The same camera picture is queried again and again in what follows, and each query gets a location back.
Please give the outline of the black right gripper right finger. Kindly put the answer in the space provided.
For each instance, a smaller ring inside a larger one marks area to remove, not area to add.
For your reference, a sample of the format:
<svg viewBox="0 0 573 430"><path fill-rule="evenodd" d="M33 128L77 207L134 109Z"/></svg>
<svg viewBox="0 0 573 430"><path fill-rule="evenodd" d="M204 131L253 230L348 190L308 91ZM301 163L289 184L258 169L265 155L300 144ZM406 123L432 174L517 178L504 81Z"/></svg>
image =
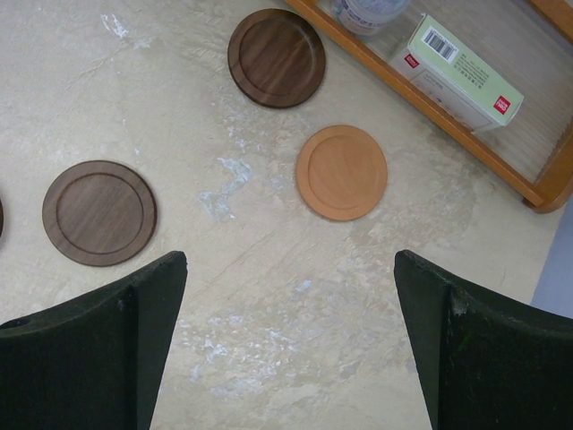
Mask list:
<svg viewBox="0 0 573 430"><path fill-rule="evenodd" d="M434 429L570 429L572 321L409 250L394 278Z"/></svg>

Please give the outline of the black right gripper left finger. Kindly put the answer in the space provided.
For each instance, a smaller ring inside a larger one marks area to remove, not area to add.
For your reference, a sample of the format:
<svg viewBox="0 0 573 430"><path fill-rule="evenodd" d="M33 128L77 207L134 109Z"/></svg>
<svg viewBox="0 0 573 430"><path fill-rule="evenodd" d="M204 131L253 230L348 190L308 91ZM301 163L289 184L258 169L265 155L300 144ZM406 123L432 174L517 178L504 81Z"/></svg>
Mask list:
<svg viewBox="0 0 573 430"><path fill-rule="evenodd" d="M187 279L174 251L1 326L3 429L148 429Z"/></svg>

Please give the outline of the dark walnut coaster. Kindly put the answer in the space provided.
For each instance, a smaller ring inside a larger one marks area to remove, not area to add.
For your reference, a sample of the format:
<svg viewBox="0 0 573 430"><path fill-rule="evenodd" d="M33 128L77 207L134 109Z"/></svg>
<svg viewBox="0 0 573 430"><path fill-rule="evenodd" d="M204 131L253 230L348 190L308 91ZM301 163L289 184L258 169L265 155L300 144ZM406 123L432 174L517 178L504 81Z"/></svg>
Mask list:
<svg viewBox="0 0 573 430"><path fill-rule="evenodd" d="M48 187L42 222L65 257L107 267L144 249L157 226L158 206L136 171L114 161L90 160L66 169Z"/></svg>

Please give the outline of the large brown grooved coaster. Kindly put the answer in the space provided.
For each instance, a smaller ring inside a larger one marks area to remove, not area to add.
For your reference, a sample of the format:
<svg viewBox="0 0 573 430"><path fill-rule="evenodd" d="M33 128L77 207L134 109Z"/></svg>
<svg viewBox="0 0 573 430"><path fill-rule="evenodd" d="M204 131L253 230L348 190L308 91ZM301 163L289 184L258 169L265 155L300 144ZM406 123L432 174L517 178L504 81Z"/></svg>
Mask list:
<svg viewBox="0 0 573 430"><path fill-rule="evenodd" d="M0 200L0 237L4 232L4 205L2 200Z"/></svg>

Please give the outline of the light orange wood coaster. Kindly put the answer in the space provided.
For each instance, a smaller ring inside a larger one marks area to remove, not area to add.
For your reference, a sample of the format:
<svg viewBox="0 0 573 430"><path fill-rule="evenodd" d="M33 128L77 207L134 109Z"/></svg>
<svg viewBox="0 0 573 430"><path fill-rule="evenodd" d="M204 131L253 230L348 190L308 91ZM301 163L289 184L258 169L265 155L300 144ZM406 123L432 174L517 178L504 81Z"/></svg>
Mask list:
<svg viewBox="0 0 573 430"><path fill-rule="evenodd" d="M380 145L351 125L332 125L302 147L295 181L306 205L326 219L349 221L371 212L388 182Z"/></svg>

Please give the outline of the dark wood coaster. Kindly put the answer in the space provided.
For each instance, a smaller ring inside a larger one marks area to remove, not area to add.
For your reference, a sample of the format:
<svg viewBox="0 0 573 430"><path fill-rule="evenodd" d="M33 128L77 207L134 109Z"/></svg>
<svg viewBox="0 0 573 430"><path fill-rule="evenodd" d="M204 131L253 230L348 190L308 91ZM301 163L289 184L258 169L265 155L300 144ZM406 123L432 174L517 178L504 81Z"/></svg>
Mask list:
<svg viewBox="0 0 573 430"><path fill-rule="evenodd" d="M267 108L293 108L321 86L326 53L316 30L301 16L263 9L246 16L227 48L231 76L249 99Z"/></svg>

